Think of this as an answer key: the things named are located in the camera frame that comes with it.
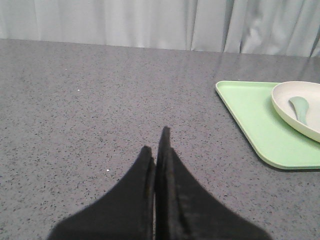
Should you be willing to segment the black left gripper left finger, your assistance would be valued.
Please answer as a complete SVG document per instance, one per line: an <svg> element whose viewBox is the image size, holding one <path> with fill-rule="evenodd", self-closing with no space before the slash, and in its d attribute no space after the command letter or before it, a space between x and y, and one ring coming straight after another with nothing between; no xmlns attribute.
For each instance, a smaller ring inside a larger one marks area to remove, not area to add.
<svg viewBox="0 0 320 240"><path fill-rule="evenodd" d="M151 240L155 163L144 146L125 176L102 198L58 223L50 240Z"/></svg>

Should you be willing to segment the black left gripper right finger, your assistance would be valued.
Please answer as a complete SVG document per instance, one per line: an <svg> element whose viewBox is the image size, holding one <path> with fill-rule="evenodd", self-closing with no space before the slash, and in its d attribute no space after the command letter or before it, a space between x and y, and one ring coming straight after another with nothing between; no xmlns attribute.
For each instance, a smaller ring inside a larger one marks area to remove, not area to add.
<svg viewBox="0 0 320 240"><path fill-rule="evenodd" d="M157 240L269 240L207 192L187 170L162 130L155 176Z"/></svg>

